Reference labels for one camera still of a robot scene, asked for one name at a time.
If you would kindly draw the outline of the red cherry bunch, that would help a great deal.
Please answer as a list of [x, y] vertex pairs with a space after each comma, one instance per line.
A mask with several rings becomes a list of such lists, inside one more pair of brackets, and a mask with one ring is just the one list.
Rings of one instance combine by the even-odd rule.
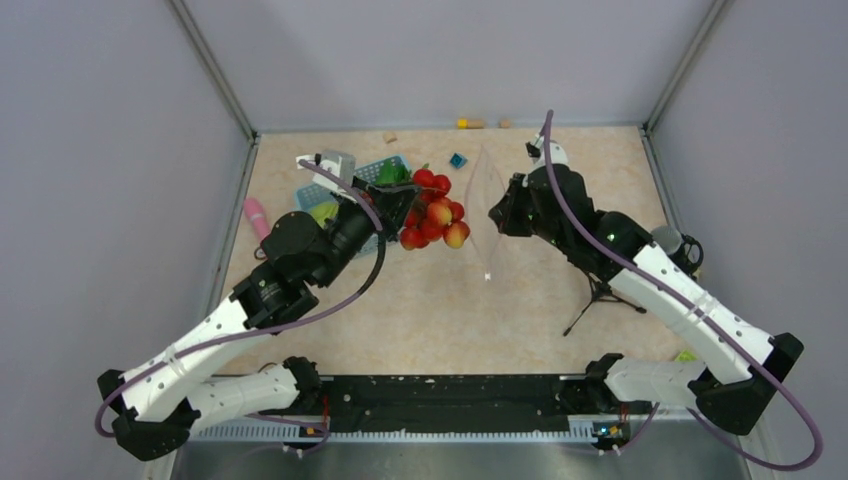
[[423, 249], [437, 241], [452, 249], [463, 247], [471, 228], [466, 223], [464, 205], [449, 198], [451, 179], [425, 165], [411, 174], [411, 180], [421, 191], [407, 214], [399, 235], [400, 245], [407, 251]]

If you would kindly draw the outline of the clear pink-dotted zip bag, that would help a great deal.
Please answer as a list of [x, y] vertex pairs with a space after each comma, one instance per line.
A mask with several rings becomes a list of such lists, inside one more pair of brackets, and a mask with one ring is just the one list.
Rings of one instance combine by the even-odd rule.
[[489, 211], [504, 196], [505, 182], [498, 172], [497, 163], [485, 144], [480, 147], [465, 190], [466, 223], [471, 234], [469, 240], [482, 267], [483, 279], [494, 284], [500, 277], [501, 239], [496, 223]]

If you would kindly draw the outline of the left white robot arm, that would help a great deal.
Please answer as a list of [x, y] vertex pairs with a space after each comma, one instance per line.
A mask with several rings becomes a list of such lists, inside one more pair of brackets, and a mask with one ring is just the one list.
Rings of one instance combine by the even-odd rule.
[[264, 261], [204, 320], [141, 366], [104, 372], [97, 381], [102, 409], [114, 413], [107, 436], [151, 461], [232, 419], [314, 410], [322, 382], [305, 357], [230, 379], [217, 372], [263, 341], [321, 319], [315, 290], [330, 286], [370, 240], [377, 257], [366, 283], [375, 281], [420, 190], [356, 181], [354, 191], [356, 198], [341, 200], [327, 224], [304, 211], [281, 216], [261, 241]]

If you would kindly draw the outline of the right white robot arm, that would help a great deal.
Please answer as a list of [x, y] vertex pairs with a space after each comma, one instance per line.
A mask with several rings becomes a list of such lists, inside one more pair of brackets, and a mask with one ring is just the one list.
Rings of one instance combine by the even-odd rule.
[[500, 234], [536, 236], [588, 275], [624, 294], [685, 340], [693, 367], [606, 354], [589, 365], [589, 404], [612, 412], [650, 401], [695, 410], [734, 435], [749, 434], [804, 350], [791, 333], [769, 334], [734, 314], [674, 262], [651, 234], [618, 211], [597, 210], [582, 176], [557, 164], [516, 173], [488, 213]]

